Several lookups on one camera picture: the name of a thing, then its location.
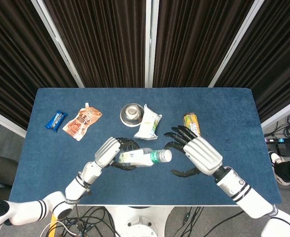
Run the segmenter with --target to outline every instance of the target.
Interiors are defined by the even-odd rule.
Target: white robotic arm
[[[232,168],[223,167],[221,154],[211,144],[184,126],[173,127],[172,130],[180,136],[172,132],[166,133],[166,136],[173,137],[177,142],[170,142],[165,148],[174,147],[183,152],[196,167],[187,172],[172,170],[173,174],[179,177],[188,177],[200,172],[213,175],[216,184],[250,217],[270,217],[261,233],[262,237],[290,236],[290,215],[266,201]]]
[[[15,203],[0,200],[0,229],[4,222],[13,225],[23,225],[43,220],[49,211],[61,220],[65,218],[79,203],[80,198],[89,191],[90,185],[101,175],[103,168],[109,165],[124,170],[132,170],[134,166],[122,166],[114,161],[121,149],[139,146],[133,140],[110,137],[95,153],[95,161],[88,162],[84,169],[66,187],[65,195],[54,192],[43,200]]]

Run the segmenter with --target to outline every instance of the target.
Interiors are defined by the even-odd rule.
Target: gray carpet
[[[0,155],[4,157],[10,157],[15,160],[19,160],[19,156],[22,150],[23,138],[12,133],[11,131],[0,126]],[[290,214],[290,190],[280,187],[282,196],[282,204],[278,207]],[[79,214],[83,214],[89,207],[79,206]],[[189,207],[176,207],[171,212],[165,227],[165,236],[172,237],[176,230],[182,225],[183,218]],[[202,237],[208,230],[223,219],[236,214],[241,209],[239,207],[205,207],[202,215],[196,223],[191,236]],[[26,224],[23,226],[3,226],[0,231],[0,237],[35,237],[39,236],[45,225],[50,222],[51,215],[40,222]],[[240,216],[225,222],[220,225],[214,231],[212,231],[208,237],[258,237],[265,226],[267,221],[266,217],[262,217],[258,220],[251,219],[245,213]],[[105,237],[112,236],[105,226],[100,226],[100,231]]]

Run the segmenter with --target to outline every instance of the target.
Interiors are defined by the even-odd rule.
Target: stainless steel bowl
[[[144,109],[139,104],[127,104],[120,112],[122,123],[129,127],[136,127],[141,124],[144,115]]]

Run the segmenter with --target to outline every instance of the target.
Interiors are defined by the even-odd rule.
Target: table
[[[62,130],[85,102],[103,113],[81,141]],[[184,113],[198,116],[202,136],[222,155],[223,165],[233,167],[271,203],[281,197],[273,176],[252,92],[246,88],[41,88],[38,90],[24,142],[10,201],[42,199],[64,191],[96,150],[111,136],[133,138],[139,127],[127,127],[119,118],[121,108],[138,103],[162,114],[158,140],[135,139],[141,147],[162,149],[172,126],[182,124]],[[56,110],[68,113],[58,132],[45,128]],[[173,150],[169,163],[123,171],[103,169],[92,185],[89,205],[233,205],[206,175],[179,178],[170,170],[188,170],[189,159]]]

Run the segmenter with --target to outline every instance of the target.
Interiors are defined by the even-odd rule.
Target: curtain
[[[44,0],[86,87],[143,87],[146,0]]]
[[[26,129],[39,87],[77,87],[30,1],[0,0],[0,114]]]
[[[208,86],[253,0],[160,0],[153,87]]]
[[[252,89],[261,121],[290,103],[290,0],[265,0],[215,86]]]

